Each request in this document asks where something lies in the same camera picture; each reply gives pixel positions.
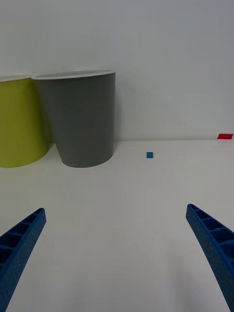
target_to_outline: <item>white table surface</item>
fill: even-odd
[[[147,159],[146,152],[154,152]],[[44,207],[47,223],[8,312],[227,312],[185,219],[194,203],[234,230],[234,142],[118,142],[93,168],[0,169],[0,234]]]

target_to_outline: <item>red block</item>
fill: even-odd
[[[233,138],[233,134],[220,133],[218,135],[218,139],[231,140]]]

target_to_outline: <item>perforated surface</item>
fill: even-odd
[[[0,237],[0,312],[6,311],[45,223],[40,208]]]
[[[234,233],[190,204],[186,218],[214,272],[231,312],[234,311]]]

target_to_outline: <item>blue square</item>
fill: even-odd
[[[154,153],[153,152],[147,152],[146,158],[154,158]]]

